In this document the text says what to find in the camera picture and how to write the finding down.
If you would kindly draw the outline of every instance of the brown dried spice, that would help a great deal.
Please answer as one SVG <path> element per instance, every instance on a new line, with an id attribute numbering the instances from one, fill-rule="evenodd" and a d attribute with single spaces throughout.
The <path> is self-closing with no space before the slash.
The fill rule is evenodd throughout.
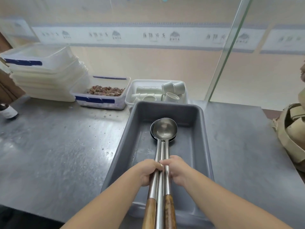
<path id="1" fill-rule="evenodd" d="M 100 96 L 120 96 L 125 88 L 102 87 L 100 85 L 93 86 L 87 93 Z"/>

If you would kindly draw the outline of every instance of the stainless steel countertop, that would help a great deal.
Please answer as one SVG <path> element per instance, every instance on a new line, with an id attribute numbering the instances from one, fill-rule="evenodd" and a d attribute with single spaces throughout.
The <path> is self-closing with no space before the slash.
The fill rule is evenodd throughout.
<path id="1" fill-rule="evenodd" d="M 204 109 L 215 182 L 303 228 L 305 185 L 261 108 L 191 103 Z M 0 204 L 65 222 L 100 193 L 129 110 L 28 97 L 13 107 L 20 117 L 0 120 Z"/>

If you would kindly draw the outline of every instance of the wooden handle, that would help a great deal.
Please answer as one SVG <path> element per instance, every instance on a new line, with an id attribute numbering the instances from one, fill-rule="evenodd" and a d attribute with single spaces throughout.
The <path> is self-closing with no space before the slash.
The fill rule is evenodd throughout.
<path id="1" fill-rule="evenodd" d="M 154 198 L 148 198 L 146 202 L 142 229 L 154 229 L 155 219 L 156 219 L 156 200 Z"/>
<path id="2" fill-rule="evenodd" d="M 176 229 L 176 215 L 173 206 L 173 197 L 170 194 L 165 196 L 164 205 L 165 229 Z"/>

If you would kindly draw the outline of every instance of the gray plastic tub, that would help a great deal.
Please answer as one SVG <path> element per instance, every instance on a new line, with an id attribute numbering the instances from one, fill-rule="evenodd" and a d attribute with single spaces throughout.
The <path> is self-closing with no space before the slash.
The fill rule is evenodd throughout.
<path id="1" fill-rule="evenodd" d="M 170 154 L 182 157 L 191 167 L 214 180 L 202 109 L 190 104 L 140 101 L 132 109 L 101 192 L 133 165 L 147 158 L 154 159 L 156 141 L 150 135 L 150 126 L 163 117 L 173 119 L 178 125 L 177 136 L 170 142 Z M 147 193 L 148 187 L 140 188 L 128 211 L 131 216 L 144 217 Z M 172 196 L 177 224 L 210 225 L 186 190 L 173 181 Z"/>

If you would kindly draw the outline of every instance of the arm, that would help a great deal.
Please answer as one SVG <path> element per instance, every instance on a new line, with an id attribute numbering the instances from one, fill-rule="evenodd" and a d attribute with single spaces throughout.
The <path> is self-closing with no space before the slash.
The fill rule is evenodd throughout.
<path id="1" fill-rule="evenodd" d="M 201 211 L 218 229 L 291 229 L 265 210 L 233 194 L 172 155 L 160 161 L 169 165 L 176 184 L 183 186 Z"/>
<path id="2" fill-rule="evenodd" d="M 152 159 L 139 162 L 82 208 L 62 229 L 119 228 L 140 187 L 149 185 L 149 175 L 155 169 L 162 170 L 162 166 Z"/>

